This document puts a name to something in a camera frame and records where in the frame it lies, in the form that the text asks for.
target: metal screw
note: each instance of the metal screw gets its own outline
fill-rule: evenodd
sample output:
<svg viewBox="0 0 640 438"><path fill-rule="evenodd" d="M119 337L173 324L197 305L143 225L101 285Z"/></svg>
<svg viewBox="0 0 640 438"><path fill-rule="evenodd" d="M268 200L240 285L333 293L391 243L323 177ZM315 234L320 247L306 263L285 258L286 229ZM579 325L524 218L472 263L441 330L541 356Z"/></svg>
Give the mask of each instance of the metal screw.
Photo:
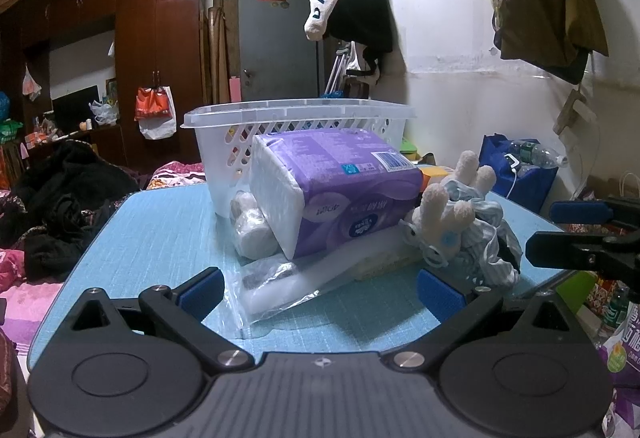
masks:
<svg viewBox="0 0 640 438"><path fill-rule="evenodd" d="M417 352L400 352L394 362L399 368L419 368L424 364L424 357Z"/></svg>
<svg viewBox="0 0 640 438"><path fill-rule="evenodd" d="M249 355L242 350L227 350L218 355L218 362L226 368L242 366L249 360Z"/></svg>

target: white plush rabbit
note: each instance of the white plush rabbit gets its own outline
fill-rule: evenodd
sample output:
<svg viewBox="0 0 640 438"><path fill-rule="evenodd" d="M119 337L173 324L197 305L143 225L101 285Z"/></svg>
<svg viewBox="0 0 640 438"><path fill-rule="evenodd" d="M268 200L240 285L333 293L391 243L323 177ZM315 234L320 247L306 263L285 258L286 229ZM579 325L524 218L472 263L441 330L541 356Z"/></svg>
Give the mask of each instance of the white plush rabbit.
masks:
<svg viewBox="0 0 640 438"><path fill-rule="evenodd" d="M442 183L427 187L420 207L404 219L406 240L420 247L427 262L434 267L446 266L458 255L461 234L476 219L473 204L451 201L444 184L457 180L485 196L495 185L495 172L489 166L478 169L478 165L478 155L472 151L462 153L454 173Z"/></svg>

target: blue table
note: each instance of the blue table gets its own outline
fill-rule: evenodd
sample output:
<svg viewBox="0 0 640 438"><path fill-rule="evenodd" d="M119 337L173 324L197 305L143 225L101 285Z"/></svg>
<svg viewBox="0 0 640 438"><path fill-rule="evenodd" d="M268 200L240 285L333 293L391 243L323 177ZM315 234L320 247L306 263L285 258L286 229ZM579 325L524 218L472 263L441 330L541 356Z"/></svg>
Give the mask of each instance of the blue table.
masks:
<svg viewBox="0 0 640 438"><path fill-rule="evenodd" d="M554 225L502 197L489 196L521 245L536 231ZM91 287L112 298L136 297L152 285L176 287L207 267L225 275L240 263L228 237L229 222L214 212L206 184L137 193L127 199L69 275L31 346L33 368L58 325ZM418 301L415 278L420 265L351 283L241 335L220 306L204 323L259 360L262 352L356 352L386 350L411 342L438 325ZM562 272L534 269L522 260L522 276L513 294L530 293Z"/></svg>

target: storage boxes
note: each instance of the storage boxes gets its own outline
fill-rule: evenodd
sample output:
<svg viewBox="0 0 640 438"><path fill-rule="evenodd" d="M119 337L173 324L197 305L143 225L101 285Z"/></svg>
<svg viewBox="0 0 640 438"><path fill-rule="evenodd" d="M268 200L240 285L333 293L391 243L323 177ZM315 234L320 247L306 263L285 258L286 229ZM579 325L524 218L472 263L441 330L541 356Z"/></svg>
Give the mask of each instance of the storage boxes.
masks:
<svg viewBox="0 0 640 438"><path fill-rule="evenodd" d="M256 134L299 129L359 128L396 149L412 107L362 99L291 99L203 106L184 116L194 128L216 212L229 218L229 204L248 189L248 165Z"/></svg>

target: tissue pack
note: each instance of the tissue pack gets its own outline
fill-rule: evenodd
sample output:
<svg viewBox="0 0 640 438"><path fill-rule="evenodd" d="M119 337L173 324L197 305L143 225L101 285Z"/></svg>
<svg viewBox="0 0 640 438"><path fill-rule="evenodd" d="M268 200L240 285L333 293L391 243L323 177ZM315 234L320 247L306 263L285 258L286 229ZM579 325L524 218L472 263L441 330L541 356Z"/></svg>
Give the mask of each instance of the tissue pack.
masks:
<svg viewBox="0 0 640 438"><path fill-rule="evenodd" d="M422 173L364 129L257 135L250 186L288 259L332 251L397 224Z"/></svg>

